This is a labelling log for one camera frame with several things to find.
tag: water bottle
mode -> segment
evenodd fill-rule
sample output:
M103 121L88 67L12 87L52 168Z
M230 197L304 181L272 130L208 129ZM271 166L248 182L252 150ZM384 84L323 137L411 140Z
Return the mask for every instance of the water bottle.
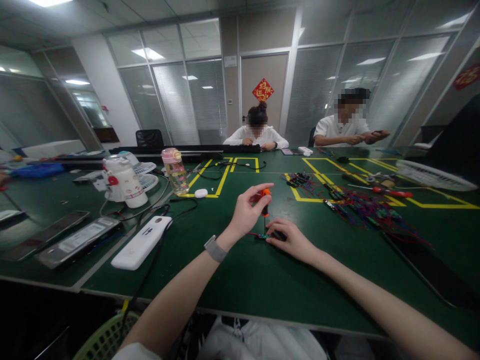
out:
M161 152L161 158L168 174L168 180L173 188L173 193L177 196L187 194L190 191L190 187L180 151L174 147L166 148Z
M139 208L146 204L149 198L140 184L130 160L121 155L111 155L103 159L103 167L111 186L119 186L125 196L125 204L129 208Z

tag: sleeve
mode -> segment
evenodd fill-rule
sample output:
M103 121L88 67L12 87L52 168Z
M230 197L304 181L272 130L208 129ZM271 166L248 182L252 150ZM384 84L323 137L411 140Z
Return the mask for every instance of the sleeve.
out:
M275 131L275 129L271 128L270 131L273 138L272 142L276 143L277 149L285 149L289 147L289 142L285 140L283 137L281 137L280 134Z
M228 139L223 142L223 145L242 145L244 139L244 128L240 127Z
M329 129L329 125L327 124L326 121L323 119L320 119L318 124L316 125L315 132L313 133L313 138L315 138L317 135L327 135L327 130Z
M125 346L112 360L162 360L160 356L148 350L139 342Z
M359 119L358 126L356 128L356 135L361 135L363 133L371 133L369 126L367 125L367 120Z

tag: white thermos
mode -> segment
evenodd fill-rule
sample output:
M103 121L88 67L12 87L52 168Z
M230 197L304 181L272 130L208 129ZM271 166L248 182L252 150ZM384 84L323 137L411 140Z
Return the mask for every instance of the white thermos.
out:
M103 159L103 167L111 186L119 186L129 208L139 208L149 198L135 174L130 160L121 155L111 155Z

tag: door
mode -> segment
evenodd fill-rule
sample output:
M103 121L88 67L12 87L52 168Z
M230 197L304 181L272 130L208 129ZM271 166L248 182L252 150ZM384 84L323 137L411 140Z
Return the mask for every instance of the door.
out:
M242 115L247 116L249 109L259 104L252 91L265 78L273 89L273 94L266 101L268 125L273 126L276 131L279 131L280 128L280 112L284 96L287 60L288 54L286 53L241 59Z

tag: plastic basket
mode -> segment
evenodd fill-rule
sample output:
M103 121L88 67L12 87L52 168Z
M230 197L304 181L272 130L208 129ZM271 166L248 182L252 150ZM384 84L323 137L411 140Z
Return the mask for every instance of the plastic basket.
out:
M408 160L397 160L398 175L415 180L427 186L454 191L472 191L478 186L461 177Z
M124 313L115 315L107 320L92 336L83 344L73 357L73 360L109 360L114 357L120 347L120 329ZM124 334L135 325L139 316L129 312L126 316Z
M62 164L38 164L22 167L15 170L14 174L21 178L44 178L64 171Z

